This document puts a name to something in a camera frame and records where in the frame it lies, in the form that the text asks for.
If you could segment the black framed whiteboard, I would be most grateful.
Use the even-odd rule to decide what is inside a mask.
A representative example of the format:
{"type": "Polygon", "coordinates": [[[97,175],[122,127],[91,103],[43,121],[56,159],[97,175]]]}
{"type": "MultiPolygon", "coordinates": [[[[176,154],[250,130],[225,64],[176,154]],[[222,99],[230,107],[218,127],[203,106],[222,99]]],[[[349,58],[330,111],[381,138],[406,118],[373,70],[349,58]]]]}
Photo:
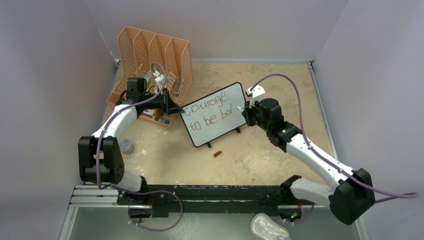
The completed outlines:
{"type": "Polygon", "coordinates": [[[199,148],[246,124],[242,112],[246,97],[240,82],[184,105],[181,119],[192,144],[199,148]]]}

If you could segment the brown marker cap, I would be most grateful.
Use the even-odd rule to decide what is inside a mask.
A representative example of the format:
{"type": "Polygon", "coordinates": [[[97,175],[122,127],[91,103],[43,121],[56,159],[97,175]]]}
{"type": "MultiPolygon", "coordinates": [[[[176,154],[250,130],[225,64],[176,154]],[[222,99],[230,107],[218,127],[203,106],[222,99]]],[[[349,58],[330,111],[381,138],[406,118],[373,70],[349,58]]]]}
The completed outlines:
{"type": "Polygon", "coordinates": [[[220,154],[222,153],[222,151],[217,151],[216,153],[213,154],[213,157],[216,158],[218,157],[220,154]]]}

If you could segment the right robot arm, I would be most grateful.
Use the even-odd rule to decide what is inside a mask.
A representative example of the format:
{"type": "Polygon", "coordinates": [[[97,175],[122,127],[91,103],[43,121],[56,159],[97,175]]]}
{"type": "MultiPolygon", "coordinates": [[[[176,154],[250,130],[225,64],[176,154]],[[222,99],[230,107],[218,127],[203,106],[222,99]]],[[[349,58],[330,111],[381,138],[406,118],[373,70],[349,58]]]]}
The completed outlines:
{"type": "Polygon", "coordinates": [[[272,145],[303,162],[325,182],[293,176],[280,191],[284,202],[306,200],[327,207],[345,225],[353,224],[375,204],[369,172],[363,168],[355,170],[316,146],[300,128],[284,119],[276,99],[246,101],[241,114],[249,127],[261,128],[272,145]]]}

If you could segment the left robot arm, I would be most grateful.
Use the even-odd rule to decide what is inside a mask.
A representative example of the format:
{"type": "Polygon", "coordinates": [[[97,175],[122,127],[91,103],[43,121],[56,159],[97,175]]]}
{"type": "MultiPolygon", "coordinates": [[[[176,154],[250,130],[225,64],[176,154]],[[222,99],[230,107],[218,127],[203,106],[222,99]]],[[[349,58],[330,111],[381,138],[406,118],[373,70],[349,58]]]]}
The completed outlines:
{"type": "Polygon", "coordinates": [[[144,110],[159,110],[162,115],[184,112],[165,87],[152,93],[146,79],[131,77],[103,126],[90,136],[82,136],[77,143],[80,179],[97,184],[101,190],[116,187],[130,192],[130,199],[138,205],[149,199],[149,191],[143,187],[146,180],[126,170],[120,143],[144,110]]]}

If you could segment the metal whiteboard stand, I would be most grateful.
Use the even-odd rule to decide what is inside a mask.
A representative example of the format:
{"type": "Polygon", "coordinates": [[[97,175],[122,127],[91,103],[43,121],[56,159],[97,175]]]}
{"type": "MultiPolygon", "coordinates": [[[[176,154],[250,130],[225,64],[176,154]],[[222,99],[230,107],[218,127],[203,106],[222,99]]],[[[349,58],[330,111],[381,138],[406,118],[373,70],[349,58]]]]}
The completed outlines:
{"type": "MultiPolygon", "coordinates": [[[[241,129],[240,129],[240,127],[237,127],[237,128],[234,129],[234,131],[236,131],[236,133],[239,134],[241,132],[241,129]]],[[[210,142],[207,142],[206,145],[209,149],[212,147],[210,142]]]]}

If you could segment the grey rounded case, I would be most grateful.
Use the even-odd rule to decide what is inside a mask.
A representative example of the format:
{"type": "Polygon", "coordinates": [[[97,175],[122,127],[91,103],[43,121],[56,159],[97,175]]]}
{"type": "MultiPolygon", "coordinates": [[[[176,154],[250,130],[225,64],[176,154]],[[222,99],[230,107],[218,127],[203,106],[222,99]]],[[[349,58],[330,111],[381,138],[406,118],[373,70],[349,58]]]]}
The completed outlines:
{"type": "Polygon", "coordinates": [[[178,96],[180,94],[181,88],[182,88],[182,76],[179,76],[179,78],[177,79],[175,83],[173,93],[178,96]]]}

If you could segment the grey eraser block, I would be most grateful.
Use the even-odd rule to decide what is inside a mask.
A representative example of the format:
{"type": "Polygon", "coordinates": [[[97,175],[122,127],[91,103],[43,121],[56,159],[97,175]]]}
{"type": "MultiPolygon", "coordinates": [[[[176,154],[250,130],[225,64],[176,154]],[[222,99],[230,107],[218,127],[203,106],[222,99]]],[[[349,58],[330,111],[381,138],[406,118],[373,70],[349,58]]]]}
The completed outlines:
{"type": "Polygon", "coordinates": [[[146,80],[146,81],[150,81],[151,80],[151,77],[152,77],[152,71],[151,70],[148,70],[147,71],[147,73],[144,75],[144,79],[146,80]]]}

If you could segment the peach plastic file organizer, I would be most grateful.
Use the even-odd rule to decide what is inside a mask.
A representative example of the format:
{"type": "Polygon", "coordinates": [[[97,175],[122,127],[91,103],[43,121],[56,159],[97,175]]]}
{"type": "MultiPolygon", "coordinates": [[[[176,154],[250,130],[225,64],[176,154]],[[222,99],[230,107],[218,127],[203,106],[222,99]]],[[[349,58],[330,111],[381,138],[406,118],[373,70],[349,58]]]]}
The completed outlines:
{"type": "Polygon", "coordinates": [[[123,75],[106,102],[114,106],[120,94],[127,89],[127,79],[143,78],[147,71],[166,71],[167,84],[172,99],[182,105],[194,82],[190,42],[135,27],[126,26],[117,37],[123,75]],[[182,76],[179,95],[173,93],[182,76]]]}

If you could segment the clear plastic jar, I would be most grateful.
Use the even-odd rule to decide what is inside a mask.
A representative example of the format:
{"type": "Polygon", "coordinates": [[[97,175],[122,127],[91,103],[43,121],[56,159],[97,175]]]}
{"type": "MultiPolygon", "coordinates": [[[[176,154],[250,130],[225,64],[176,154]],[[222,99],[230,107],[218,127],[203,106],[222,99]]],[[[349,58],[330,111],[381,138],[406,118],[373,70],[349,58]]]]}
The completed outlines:
{"type": "Polygon", "coordinates": [[[119,148],[120,148],[120,151],[126,155],[129,155],[134,151],[133,143],[127,138],[121,140],[119,144],[119,148]]]}

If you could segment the silver foil pouch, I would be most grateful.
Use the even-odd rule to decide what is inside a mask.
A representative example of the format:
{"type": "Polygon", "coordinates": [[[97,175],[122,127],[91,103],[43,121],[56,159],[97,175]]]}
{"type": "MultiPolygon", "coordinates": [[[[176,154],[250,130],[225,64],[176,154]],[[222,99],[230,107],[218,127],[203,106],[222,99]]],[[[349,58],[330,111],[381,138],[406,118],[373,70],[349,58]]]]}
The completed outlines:
{"type": "Polygon", "coordinates": [[[250,223],[251,233],[261,240],[290,240],[289,231],[265,213],[255,215],[250,223]]]}

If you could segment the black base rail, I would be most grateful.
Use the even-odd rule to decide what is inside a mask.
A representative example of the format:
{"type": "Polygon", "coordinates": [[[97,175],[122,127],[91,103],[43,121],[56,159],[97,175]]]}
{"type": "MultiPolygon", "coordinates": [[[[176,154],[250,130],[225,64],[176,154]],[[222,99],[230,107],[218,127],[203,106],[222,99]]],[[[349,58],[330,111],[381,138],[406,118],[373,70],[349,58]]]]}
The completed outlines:
{"type": "Polygon", "coordinates": [[[257,214],[285,216],[309,207],[284,185],[163,185],[150,184],[147,195],[118,191],[117,205],[147,208],[153,218],[169,214],[257,214]]]}

